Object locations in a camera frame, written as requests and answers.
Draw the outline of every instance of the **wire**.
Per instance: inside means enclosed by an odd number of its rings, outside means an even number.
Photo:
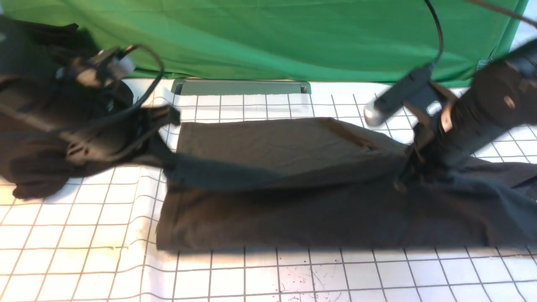
[[[76,132],[76,131],[81,131],[81,130],[91,130],[91,129],[95,129],[99,127],[104,127],[104,126],[108,126],[108,125],[117,123],[119,121],[122,121],[125,118],[134,114],[136,111],[138,111],[142,107],[143,103],[149,98],[151,93],[155,90],[158,83],[162,80],[162,77],[164,77],[164,63],[161,61],[158,55],[153,50],[151,50],[151,48],[143,44],[131,45],[124,50],[123,56],[128,55],[129,53],[131,53],[132,51],[138,48],[143,49],[144,51],[149,53],[153,57],[153,59],[155,59],[155,61],[157,62],[160,70],[159,70],[157,77],[155,77],[151,85],[147,88],[146,92],[138,99],[138,101],[136,101],[136,103],[134,103],[131,107],[123,111],[120,111],[118,113],[112,114],[110,116],[105,116],[99,119],[90,120],[89,122],[78,125],[76,127],[48,131],[47,133],[48,134],[60,134],[62,132]]]
[[[105,117],[98,118],[98,119],[95,119],[95,120],[90,120],[87,123],[83,123],[83,124],[80,124],[80,125],[75,126],[75,127],[62,128],[62,129],[57,129],[57,130],[53,130],[53,131],[37,130],[37,131],[27,131],[27,132],[9,132],[9,133],[2,133],[2,134],[0,134],[0,136],[4,137],[4,138],[6,138],[6,137],[13,137],[13,138],[16,138],[16,137],[26,137],[26,138],[33,137],[33,138],[38,138],[38,137],[41,137],[41,136],[58,135],[58,134],[61,134],[63,132],[78,132],[78,131],[82,131],[82,130],[92,130],[92,129],[95,129],[95,128],[101,128],[101,127],[104,127],[104,126],[108,126],[108,125],[117,123],[117,122],[122,121],[122,120],[126,119],[127,117],[133,115],[134,113],[136,113],[137,111],[140,110],[140,108],[142,107],[143,103],[149,98],[151,93],[155,90],[155,88],[157,87],[157,85],[160,82],[160,80],[164,77],[164,69],[165,69],[164,68],[164,63],[162,62],[160,57],[158,57],[158,55],[151,48],[149,48],[148,46],[145,46],[143,44],[134,44],[134,45],[128,46],[127,48],[125,48],[125,50],[123,51],[123,53],[121,55],[122,55],[122,57],[125,57],[126,55],[128,55],[129,53],[135,51],[136,49],[143,49],[144,51],[149,53],[149,55],[151,55],[153,57],[153,59],[155,59],[155,61],[158,64],[158,67],[159,67],[159,73],[155,77],[155,79],[152,81],[151,85],[149,85],[149,87],[147,88],[145,93],[131,107],[126,108],[126,109],[124,109],[124,110],[122,110],[122,111],[120,111],[118,113],[111,114],[109,116],[105,116]],[[106,92],[106,93],[112,95],[114,98],[120,98],[120,96],[115,91],[114,92]]]
[[[436,59],[434,59],[434,61],[432,62],[432,65],[435,66],[440,61],[440,58],[442,57],[442,54],[444,53],[444,34],[442,34],[442,27],[440,27],[440,20],[438,20],[438,16],[436,12],[434,11],[434,8],[431,2],[429,0],[425,0],[425,4],[427,4],[427,7],[431,11],[431,15],[433,16],[434,23],[436,24],[437,32],[438,32],[438,44],[439,44],[438,55]]]
[[[502,7],[498,6],[498,5],[488,3],[488,2],[485,2],[485,1],[482,1],[482,0],[466,0],[466,2],[470,2],[470,3],[473,3],[473,4],[479,5],[481,7],[484,7],[486,9],[502,13],[502,14],[507,15],[509,17],[519,19],[520,21],[525,22],[527,24],[530,24],[535,29],[537,29],[537,22],[535,22],[533,20],[530,20],[530,19],[528,19],[528,18],[526,18],[524,16],[521,16],[521,15],[515,13],[515,12],[512,12],[510,10],[502,8]]]

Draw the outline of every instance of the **green backdrop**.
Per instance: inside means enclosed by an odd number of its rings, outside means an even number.
[[[522,13],[528,0],[491,0]],[[167,77],[393,82],[438,51],[422,0],[0,0],[13,18],[87,28],[102,48],[141,42]],[[431,0],[445,52],[434,79],[460,85],[509,51],[517,21],[463,0]],[[155,74],[139,51],[135,76]]]

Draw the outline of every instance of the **black t-shirt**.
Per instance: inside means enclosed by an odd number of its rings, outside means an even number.
[[[471,158],[450,180],[401,194],[404,148],[327,118],[184,123],[157,248],[536,243],[537,165]]]

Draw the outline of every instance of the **crumpled black fabric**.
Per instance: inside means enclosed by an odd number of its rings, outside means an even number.
[[[91,56],[99,50],[78,31],[76,24],[50,26],[16,21],[18,26],[59,64],[69,64],[77,55]],[[120,83],[118,93],[132,100],[129,87]],[[58,136],[33,138],[5,136],[4,133],[35,132],[28,124],[0,113],[0,176],[16,185],[19,199],[39,199],[58,192],[69,178],[84,177],[109,169],[110,163],[90,162],[76,166],[66,160],[68,143]]]
[[[449,177],[401,194],[393,180],[404,148],[330,118],[184,123],[178,158],[212,160],[218,172],[167,171],[157,248],[537,243],[537,165],[470,158]],[[226,169],[224,188],[217,176]]]

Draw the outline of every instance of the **grid mat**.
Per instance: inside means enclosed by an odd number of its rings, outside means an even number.
[[[141,95],[150,80],[129,80]],[[185,120],[334,117],[366,126],[363,106],[387,87],[350,84],[360,93],[175,96],[163,81],[147,105],[173,103]],[[461,94],[464,89],[453,90]],[[404,110],[375,130],[412,139]],[[161,135],[170,147],[180,127]],[[512,130],[476,154],[537,163],[537,128]],[[168,254],[155,247],[166,194],[161,171],[118,167],[72,179],[50,198],[13,200],[0,186],[0,300],[187,300],[198,302],[535,301],[537,250],[255,250]]]

